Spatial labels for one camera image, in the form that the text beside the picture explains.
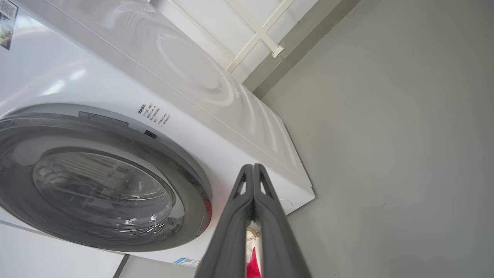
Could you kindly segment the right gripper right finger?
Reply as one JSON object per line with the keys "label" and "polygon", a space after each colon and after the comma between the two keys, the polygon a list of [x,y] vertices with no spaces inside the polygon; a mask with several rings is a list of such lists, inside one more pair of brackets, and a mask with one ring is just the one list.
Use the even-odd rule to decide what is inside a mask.
{"label": "right gripper right finger", "polygon": [[253,166],[253,206],[261,225],[263,278],[310,278],[312,275],[279,202],[266,168]]}

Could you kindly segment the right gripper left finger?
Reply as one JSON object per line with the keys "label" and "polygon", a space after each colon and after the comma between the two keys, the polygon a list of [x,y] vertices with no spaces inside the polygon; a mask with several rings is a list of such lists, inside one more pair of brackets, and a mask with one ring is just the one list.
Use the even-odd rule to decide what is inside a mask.
{"label": "right gripper left finger", "polygon": [[253,165],[244,165],[233,184],[197,278],[244,278],[246,233],[254,200]]}

